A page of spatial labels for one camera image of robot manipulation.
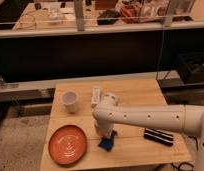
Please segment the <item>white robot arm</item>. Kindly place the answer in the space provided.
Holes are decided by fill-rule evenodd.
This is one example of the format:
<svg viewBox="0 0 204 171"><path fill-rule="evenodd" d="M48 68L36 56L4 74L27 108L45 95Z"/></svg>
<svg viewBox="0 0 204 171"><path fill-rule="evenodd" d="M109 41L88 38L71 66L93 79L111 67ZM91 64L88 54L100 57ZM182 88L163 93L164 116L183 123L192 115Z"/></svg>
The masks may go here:
<svg viewBox="0 0 204 171"><path fill-rule="evenodd" d="M109 136L113 124L159 129L199 137L195 171L204 171L204 106L118 106L118 99L106 93L93 109L96 129L101 136Z"/></svg>

